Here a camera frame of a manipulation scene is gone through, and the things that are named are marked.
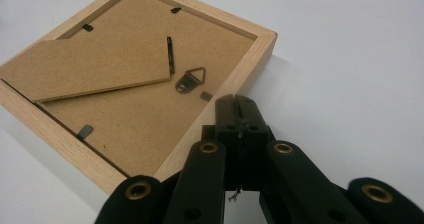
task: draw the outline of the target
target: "brown backing board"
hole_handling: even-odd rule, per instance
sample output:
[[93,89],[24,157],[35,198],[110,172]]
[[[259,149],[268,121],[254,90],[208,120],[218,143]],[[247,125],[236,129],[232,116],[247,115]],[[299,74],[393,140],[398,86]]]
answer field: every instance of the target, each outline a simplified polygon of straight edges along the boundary
[[[87,143],[128,175],[154,175],[205,108],[200,93],[214,94],[253,43],[183,10],[173,14],[172,8],[159,0],[121,0],[90,23],[92,32],[71,37],[171,36],[176,73],[170,82],[43,103],[75,133],[92,125]],[[206,68],[205,84],[178,93],[176,81],[195,67]]]
[[[173,7],[182,11],[171,15]],[[86,23],[94,31],[81,31]],[[214,122],[214,101],[245,93],[271,57],[277,38],[273,31],[196,0],[96,0],[36,43],[110,33],[172,36],[177,73],[167,83],[41,106],[0,81],[0,104],[109,194],[125,179],[124,172],[165,180],[181,170],[202,125]],[[185,70],[198,66],[207,69],[205,84],[187,95],[178,94],[175,82]],[[202,91],[214,94],[210,102],[200,99]],[[95,130],[87,142],[80,142],[75,133],[85,124]]]
[[39,42],[0,69],[32,102],[169,80],[166,36],[90,36]]

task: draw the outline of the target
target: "white background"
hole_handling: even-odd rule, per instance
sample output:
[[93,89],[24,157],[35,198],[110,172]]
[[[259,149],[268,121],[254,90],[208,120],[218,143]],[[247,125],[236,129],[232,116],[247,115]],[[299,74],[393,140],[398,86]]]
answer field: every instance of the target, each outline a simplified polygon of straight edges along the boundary
[[[94,0],[0,0],[0,63]],[[200,0],[278,32],[248,94],[334,183],[424,208],[424,0]],[[92,223],[107,195],[0,107],[0,223]],[[225,223],[266,223],[256,195]]]

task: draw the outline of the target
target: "white surface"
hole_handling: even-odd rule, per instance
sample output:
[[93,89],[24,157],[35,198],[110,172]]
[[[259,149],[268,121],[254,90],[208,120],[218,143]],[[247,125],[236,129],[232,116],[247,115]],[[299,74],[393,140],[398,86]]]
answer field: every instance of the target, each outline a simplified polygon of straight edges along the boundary
[[[92,1],[0,0],[0,63]],[[277,138],[342,187],[374,177],[424,208],[424,0],[201,1],[278,32],[249,93]],[[91,223],[107,198],[4,109],[0,175],[0,223]],[[265,223],[240,198],[226,223]]]

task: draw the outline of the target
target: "metal ring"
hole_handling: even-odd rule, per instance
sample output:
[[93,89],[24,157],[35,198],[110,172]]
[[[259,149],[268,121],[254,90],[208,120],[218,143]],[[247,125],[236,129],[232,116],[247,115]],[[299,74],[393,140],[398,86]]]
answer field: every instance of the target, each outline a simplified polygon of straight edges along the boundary
[[279,153],[289,154],[293,152],[293,147],[286,143],[277,143],[274,145],[274,150]]
[[204,153],[213,153],[218,150],[218,146],[213,143],[205,143],[200,146],[200,150]]
[[149,195],[152,186],[146,181],[139,181],[131,184],[125,190],[125,196],[130,200],[140,200]]
[[381,202],[381,203],[393,202],[393,195],[390,194],[390,192],[386,191],[385,189],[376,185],[365,184],[362,186],[362,192],[365,193],[367,197],[377,202]]

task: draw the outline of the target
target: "light wood border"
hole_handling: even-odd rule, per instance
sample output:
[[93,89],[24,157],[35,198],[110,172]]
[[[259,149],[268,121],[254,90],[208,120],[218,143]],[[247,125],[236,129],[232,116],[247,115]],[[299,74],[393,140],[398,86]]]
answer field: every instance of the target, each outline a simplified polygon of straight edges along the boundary
[[[72,36],[80,29],[82,24],[91,22],[113,5],[110,3],[117,1],[119,0],[96,0],[35,43]],[[182,7],[184,11],[255,40],[240,63],[237,64],[213,99],[207,104],[154,175],[163,181],[182,168],[190,146],[200,138],[202,124],[214,123],[216,98],[226,94],[244,93],[248,90],[271,57],[277,34],[196,0],[161,1]],[[111,194],[116,186],[126,179],[126,176],[119,170],[109,165],[107,161],[80,142],[73,134],[3,81],[0,81],[0,104],[106,193]]]

